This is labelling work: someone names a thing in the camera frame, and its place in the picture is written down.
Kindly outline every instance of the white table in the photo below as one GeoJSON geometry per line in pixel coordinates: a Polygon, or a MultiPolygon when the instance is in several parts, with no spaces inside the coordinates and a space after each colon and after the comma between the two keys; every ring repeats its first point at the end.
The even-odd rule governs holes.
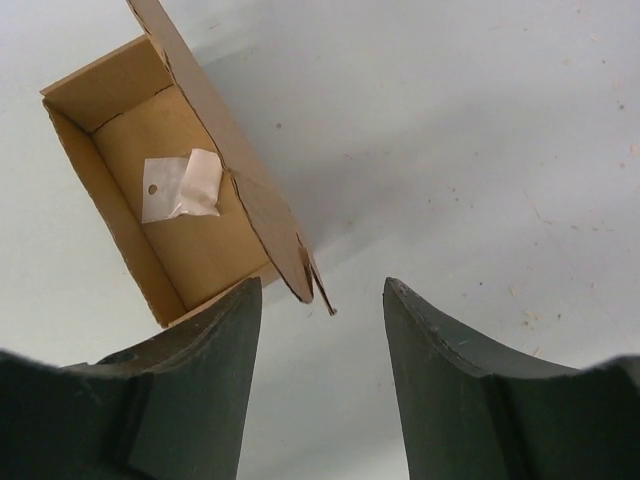
{"type": "MultiPolygon", "coordinates": [[[[386,276],[544,359],[640,351],[637,1],[164,4],[339,309],[266,290],[240,480],[408,478],[386,276]]],[[[38,90],[140,30],[100,0],[0,26],[0,346],[95,361],[159,329],[38,90]]]]}

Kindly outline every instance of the black object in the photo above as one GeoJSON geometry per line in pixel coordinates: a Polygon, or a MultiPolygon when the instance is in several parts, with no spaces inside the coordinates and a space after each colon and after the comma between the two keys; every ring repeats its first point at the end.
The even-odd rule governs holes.
{"type": "Polygon", "coordinates": [[[252,279],[96,365],[0,352],[0,478],[236,478],[261,308],[252,279]]]}
{"type": "Polygon", "coordinates": [[[640,478],[640,359],[585,371],[512,350],[387,279],[412,480],[640,478]]]}

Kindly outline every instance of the cardboard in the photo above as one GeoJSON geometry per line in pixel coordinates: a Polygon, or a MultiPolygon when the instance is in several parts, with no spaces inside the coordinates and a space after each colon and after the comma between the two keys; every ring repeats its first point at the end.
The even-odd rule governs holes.
{"type": "Polygon", "coordinates": [[[43,104],[155,318],[168,326],[243,279],[278,274],[302,302],[318,268],[289,205],[156,0],[129,0],[145,35],[44,89],[43,104]],[[216,152],[220,217],[142,225],[146,158],[216,152]]]}

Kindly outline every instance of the plastic bag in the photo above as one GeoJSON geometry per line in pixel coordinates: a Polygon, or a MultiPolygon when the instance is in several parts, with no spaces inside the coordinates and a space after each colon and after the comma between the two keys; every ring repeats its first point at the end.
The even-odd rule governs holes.
{"type": "Polygon", "coordinates": [[[222,163],[217,153],[199,148],[189,158],[147,158],[142,177],[142,223],[179,215],[215,215],[222,163]]]}

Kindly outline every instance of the box lid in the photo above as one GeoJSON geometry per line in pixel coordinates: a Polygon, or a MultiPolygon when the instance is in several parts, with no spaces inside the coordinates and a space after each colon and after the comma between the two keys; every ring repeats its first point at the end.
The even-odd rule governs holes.
{"type": "Polygon", "coordinates": [[[331,306],[309,244],[287,201],[157,0],[127,0],[164,66],[220,152],[252,229],[291,292],[313,300],[313,283],[331,306]]]}

